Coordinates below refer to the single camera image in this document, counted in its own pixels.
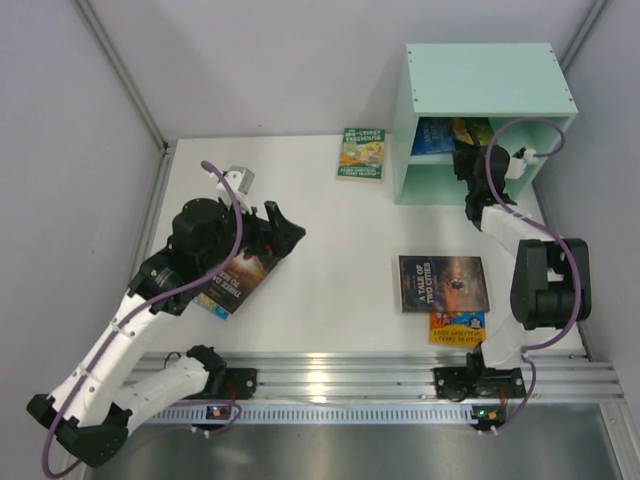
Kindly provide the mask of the A Tale of Two Cities book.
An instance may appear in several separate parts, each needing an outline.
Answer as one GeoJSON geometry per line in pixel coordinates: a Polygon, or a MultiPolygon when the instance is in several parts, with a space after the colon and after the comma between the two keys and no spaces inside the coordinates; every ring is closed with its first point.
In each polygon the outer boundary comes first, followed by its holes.
{"type": "Polygon", "coordinates": [[[399,283],[402,313],[490,311],[478,256],[401,255],[399,283]]]}

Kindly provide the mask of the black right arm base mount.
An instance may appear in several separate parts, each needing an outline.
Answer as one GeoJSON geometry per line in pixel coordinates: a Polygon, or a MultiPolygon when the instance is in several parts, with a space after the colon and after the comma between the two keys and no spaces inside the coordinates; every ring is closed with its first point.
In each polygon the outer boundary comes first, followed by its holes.
{"type": "Polygon", "coordinates": [[[520,368],[489,368],[478,352],[468,353],[464,366],[438,367],[433,375],[438,399],[520,399],[526,394],[520,368]]]}

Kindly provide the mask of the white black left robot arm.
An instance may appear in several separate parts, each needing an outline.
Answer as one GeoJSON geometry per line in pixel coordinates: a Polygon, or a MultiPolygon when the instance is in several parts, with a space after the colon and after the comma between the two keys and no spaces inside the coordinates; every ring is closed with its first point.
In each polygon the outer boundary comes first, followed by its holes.
{"type": "Polygon", "coordinates": [[[78,461],[109,462],[148,419],[184,399],[231,399],[226,361],[212,347],[191,347],[174,365],[146,379],[124,382],[154,339],[176,320],[241,252],[288,256],[305,236],[274,201],[255,208],[207,198],[187,202],[172,221],[164,248],[146,259],[131,280],[109,326],[69,377],[49,394],[36,394],[27,412],[47,430],[41,460],[59,443],[78,461]]]}

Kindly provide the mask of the Animal Farm book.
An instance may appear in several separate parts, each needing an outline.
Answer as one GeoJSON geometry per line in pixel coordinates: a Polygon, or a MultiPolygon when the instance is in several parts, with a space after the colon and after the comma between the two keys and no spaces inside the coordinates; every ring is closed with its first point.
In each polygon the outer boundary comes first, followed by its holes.
{"type": "Polygon", "coordinates": [[[488,118],[421,117],[412,145],[412,155],[451,153],[456,141],[472,146],[487,146],[494,136],[488,118]]]}

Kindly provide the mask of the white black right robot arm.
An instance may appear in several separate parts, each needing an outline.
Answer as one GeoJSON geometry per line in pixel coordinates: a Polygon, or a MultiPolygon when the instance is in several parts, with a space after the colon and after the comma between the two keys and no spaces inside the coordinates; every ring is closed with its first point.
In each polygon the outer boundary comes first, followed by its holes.
{"type": "Polygon", "coordinates": [[[506,180],[521,174],[537,152],[526,147],[510,154],[499,145],[454,144],[456,178],[467,185],[465,214],[492,236],[514,260],[509,302],[501,326],[466,356],[466,365],[441,381],[441,397],[524,397],[520,365],[532,351],[526,334],[536,329],[567,332],[591,311],[589,252],[585,241],[564,239],[520,212],[505,191],[506,180]]]}

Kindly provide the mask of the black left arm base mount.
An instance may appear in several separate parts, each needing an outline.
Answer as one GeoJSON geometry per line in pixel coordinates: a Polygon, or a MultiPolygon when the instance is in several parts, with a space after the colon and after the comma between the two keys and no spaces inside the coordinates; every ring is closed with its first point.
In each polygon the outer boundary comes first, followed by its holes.
{"type": "Polygon", "coordinates": [[[186,397],[186,400],[248,400],[257,387],[258,371],[255,368],[228,367],[223,383],[214,389],[209,382],[205,390],[186,397]]]}

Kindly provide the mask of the yellow 130-Storey Treehouse book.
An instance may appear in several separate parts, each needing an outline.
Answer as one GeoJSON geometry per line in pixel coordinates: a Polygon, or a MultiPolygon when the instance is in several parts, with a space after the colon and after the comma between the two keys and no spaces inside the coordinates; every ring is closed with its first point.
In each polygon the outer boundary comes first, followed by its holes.
{"type": "Polygon", "coordinates": [[[484,312],[432,312],[429,315],[432,344],[472,349],[485,339],[484,312]]]}

